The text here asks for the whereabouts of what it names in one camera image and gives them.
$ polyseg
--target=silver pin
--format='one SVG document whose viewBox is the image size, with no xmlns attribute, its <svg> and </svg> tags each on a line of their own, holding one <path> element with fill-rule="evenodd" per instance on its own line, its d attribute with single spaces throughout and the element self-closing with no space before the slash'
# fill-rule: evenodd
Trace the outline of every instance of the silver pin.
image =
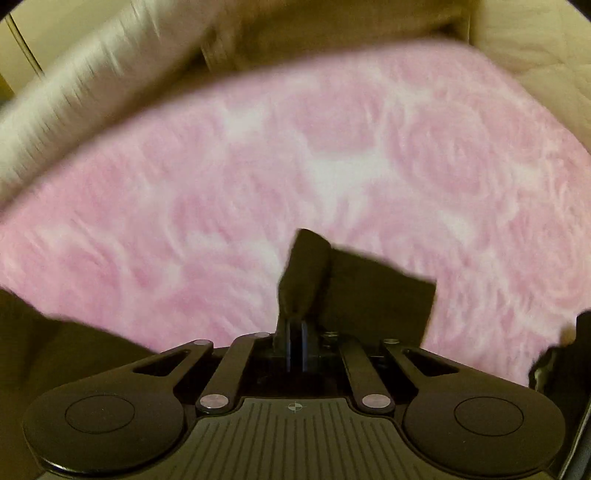
<svg viewBox="0 0 591 480">
<path fill-rule="evenodd" d="M 386 395 L 380 395 L 379 393 L 372 393 L 366 395 L 361 399 L 361 403 L 367 408 L 386 408 L 392 401 Z"/>
<path fill-rule="evenodd" d="M 209 395 L 205 395 L 204 397 L 199 400 L 199 403 L 203 405 L 205 408 L 211 408 L 212 410 L 216 408 L 222 408 L 228 405 L 230 401 L 228 397 L 225 395 L 220 395 L 219 393 L 212 393 Z"/>
</svg>

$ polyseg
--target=rose pattern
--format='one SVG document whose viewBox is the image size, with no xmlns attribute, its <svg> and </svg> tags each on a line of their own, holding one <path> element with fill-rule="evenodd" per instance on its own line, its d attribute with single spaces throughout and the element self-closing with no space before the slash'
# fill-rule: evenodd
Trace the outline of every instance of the rose pattern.
<svg viewBox="0 0 591 480">
<path fill-rule="evenodd" d="M 423 346 L 527 383 L 591 304 L 590 155 L 484 56 L 412 41 L 220 81 L 72 154 L 0 285 L 163 350 L 273 330 L 297 228 L 437 281 Z"/>
</svg>

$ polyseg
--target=white and pink blanket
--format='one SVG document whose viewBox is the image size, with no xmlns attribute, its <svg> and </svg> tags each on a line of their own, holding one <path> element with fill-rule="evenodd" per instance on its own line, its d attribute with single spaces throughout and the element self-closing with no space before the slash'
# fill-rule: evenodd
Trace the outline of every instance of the white and pink blanket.
<svg viewBox="0 0 591 480">
<path fill-rule="evenodd" d="M 437 281 L 424 347 L 519 382 L 591 307 L 591 157 L 415 41 L 246 74 L 81 147 L 0 225 L 0 286 L 155 350 L 273 331 L 297 228 Z"/>
</svg>

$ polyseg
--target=bed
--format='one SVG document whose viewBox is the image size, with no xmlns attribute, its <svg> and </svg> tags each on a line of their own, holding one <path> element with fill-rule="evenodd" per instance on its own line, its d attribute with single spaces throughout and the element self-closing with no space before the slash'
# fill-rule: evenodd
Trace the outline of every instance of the bed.
<svg viewBox="0 0 591 480">
<path fill-rule="evenodd" d="M 588 70 L 574 50 L 542 65 L 544 43 L 534 64 L 533 37 L 494 12 L 525 9 L 533 35 L 551 3 L 577 41 L 587 21 L 487 0 L 476 48 L 404 38 L 196 67 L 163 96 L 224 8 L 164 3 L 134 4 L 0 119 L 0 285 L 155 351 L 228 345 L 274 329 L 291 238 L 310 228 L 435 280 L 423 346 L 527 384 L 591 304 Z"/>
</svg>

